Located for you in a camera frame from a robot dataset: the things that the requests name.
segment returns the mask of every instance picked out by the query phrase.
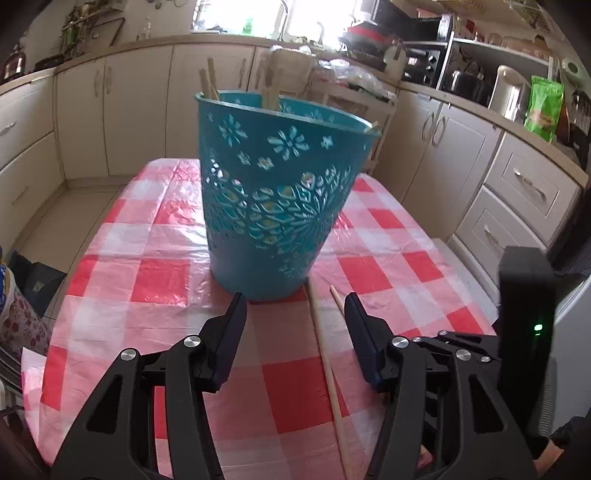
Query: tiled floor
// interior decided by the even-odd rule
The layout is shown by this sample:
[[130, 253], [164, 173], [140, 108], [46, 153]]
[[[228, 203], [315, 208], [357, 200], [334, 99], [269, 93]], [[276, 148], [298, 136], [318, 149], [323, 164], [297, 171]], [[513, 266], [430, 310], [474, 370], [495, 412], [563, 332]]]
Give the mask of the tiled floor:
[[124, 187], [88, 187], [66, 190], [35, 225], [19, 253], [67, 273], [45, 313], [53, 324], [67, 285], [102, 219]]

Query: green bag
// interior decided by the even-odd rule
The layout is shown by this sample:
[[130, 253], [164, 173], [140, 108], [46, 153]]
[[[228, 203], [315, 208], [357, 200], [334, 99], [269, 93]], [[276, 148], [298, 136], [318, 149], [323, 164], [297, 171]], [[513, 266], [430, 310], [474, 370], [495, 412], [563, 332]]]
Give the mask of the green bag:
[[543, 77], [531, 78], [530, 107], [525, 128], [550, 142], [564, 101], [564, 85]]

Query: plastic tablecloth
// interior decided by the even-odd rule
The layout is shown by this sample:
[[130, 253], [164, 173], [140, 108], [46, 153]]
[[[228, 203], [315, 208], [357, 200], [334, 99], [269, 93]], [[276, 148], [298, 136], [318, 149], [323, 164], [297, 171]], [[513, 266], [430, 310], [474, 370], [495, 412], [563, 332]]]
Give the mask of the plastic tablecloth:
[[[27, 419], [48, 463], [121, 350], [166, 350], [230, 303], [209, 268], [199, 172], [198, 160], [165, 158], [127, 185], [77, 266], [45, 365], [24, 356]], [[408, 337], [492, 329], [429, 237], [364, 174], [309, 282], [361, 479], [384, 407], [362, 378], [329, 286], [357, 292], [369, 314]], [[226, 479], [345, 478], [305, 289], [283, 301], [248, 304], [228, 382], [205, 394], [205, 402]], [[160, 473], [172, 476], [162, 388], [155, 391], [155, 436]]]

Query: drawer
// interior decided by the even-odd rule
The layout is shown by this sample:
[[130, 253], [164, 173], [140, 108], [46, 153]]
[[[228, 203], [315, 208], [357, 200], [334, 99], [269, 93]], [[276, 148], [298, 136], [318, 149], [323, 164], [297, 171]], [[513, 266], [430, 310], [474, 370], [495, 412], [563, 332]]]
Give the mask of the drawer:
[[4, 251], [62, 181], [53, 132], [0, 170], [0, 245]]
[[498, 285], [498, 267], [505, 247], [537, 247], [544, 243], [503, 201], [482, 187], [456, 235]]
[[545, 156], [505, 134], [485, 179], [550, 246], [566, 221], [579, 186]]
[[0, 96], [0, 168], [53, 130], [53, 76]]

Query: floral fabric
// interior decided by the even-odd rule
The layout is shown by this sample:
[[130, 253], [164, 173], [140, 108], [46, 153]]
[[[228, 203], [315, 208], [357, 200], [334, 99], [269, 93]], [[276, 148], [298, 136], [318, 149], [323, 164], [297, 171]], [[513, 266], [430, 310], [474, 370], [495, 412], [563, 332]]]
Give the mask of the floral fabric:
[[0, 310], [0, 345], [20, 360], [22, 348], [36, 353], [47, 354], [50, 328], [45, 318], [39, 316], [29, 305], [14, 283], [10, 270], [6, 269], [10, 289], [6, 295], [4, 309]]

